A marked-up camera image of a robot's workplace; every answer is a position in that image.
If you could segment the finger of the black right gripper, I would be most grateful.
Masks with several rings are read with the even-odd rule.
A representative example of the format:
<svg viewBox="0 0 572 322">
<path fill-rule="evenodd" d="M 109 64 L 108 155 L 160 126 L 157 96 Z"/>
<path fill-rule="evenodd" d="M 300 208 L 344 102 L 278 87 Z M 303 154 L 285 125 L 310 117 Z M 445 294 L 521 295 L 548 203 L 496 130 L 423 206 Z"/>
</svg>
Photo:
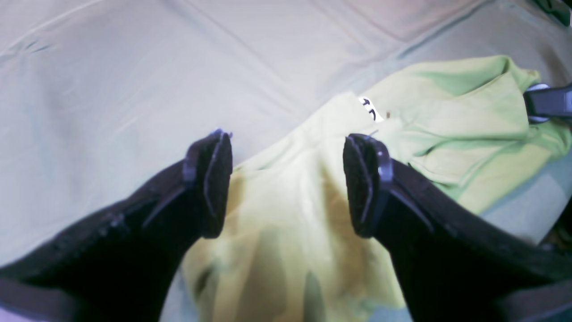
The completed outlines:
<svg viewBox="0 0 572 322">
<path fill-rule="evenodd" d="M 551 87 L 543 82 L 529 86 L 523 94 L 529 122 L 572 120 L 572 84 Z"/>
</svg>

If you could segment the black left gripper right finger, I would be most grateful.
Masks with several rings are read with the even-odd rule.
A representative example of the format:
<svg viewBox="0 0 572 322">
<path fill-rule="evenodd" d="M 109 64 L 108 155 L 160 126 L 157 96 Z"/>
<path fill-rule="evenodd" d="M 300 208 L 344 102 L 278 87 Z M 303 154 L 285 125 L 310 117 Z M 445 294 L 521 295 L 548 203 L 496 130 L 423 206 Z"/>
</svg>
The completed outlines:
<svg viewBox="0 0 572 322">
<path fill-rule="evenodd" d="M 389 253 L 415 322 L 569 322 L 571 259 L 468 212 L 373 137 L 345 139 L 355 233 Z"/>
</svg>

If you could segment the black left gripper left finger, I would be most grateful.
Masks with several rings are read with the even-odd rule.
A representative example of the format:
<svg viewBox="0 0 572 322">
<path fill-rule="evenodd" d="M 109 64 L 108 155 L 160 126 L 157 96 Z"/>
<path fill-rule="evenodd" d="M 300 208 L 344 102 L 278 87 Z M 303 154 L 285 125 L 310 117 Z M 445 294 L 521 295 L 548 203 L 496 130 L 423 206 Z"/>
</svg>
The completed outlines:
<svg viewBox="0 0 572 322">
<path fill-rule="evenodd" d="M 188 249 L 220 236 L 231 135 L 192 143 L 129 197 L 1 268 L 3 322 L 157 322 Z"/>
</svg>

